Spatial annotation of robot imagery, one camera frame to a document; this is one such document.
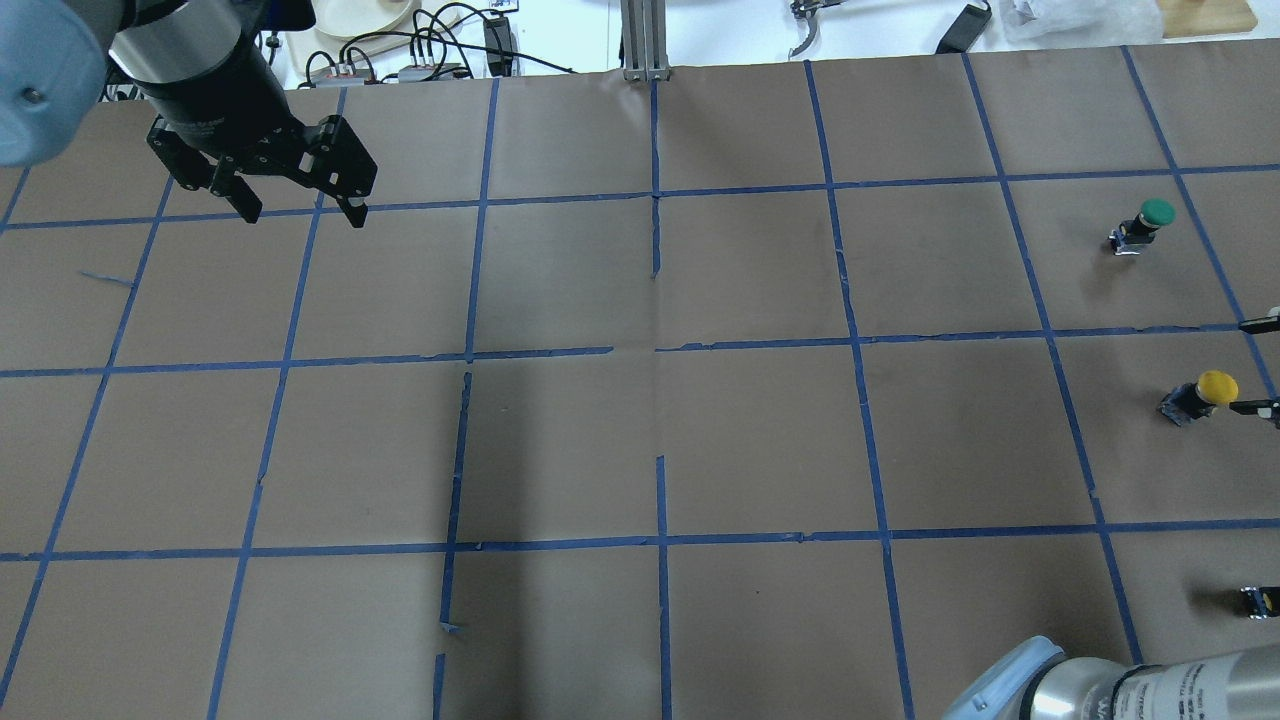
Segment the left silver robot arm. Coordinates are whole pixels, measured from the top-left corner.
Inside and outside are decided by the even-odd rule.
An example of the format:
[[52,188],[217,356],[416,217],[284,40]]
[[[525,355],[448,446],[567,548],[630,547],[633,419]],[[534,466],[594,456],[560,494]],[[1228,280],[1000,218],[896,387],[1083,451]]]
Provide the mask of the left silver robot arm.
[[64,152],[116,68],[155,108],[147,145],[183,188],[255,223],[248,178],[283,177],[364,227],[378,164],[342,117],[302,123],[255,42],[312,28],[310,1],[5,1],[1,20],[4,167]]

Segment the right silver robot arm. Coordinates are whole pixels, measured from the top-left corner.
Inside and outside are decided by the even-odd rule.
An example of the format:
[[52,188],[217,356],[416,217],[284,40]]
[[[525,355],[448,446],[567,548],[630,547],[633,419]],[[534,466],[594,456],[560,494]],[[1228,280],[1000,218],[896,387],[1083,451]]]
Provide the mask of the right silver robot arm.
[[947,719],[1277,716],[1275,325],[1057,338],[1124,651],[1039,629]]

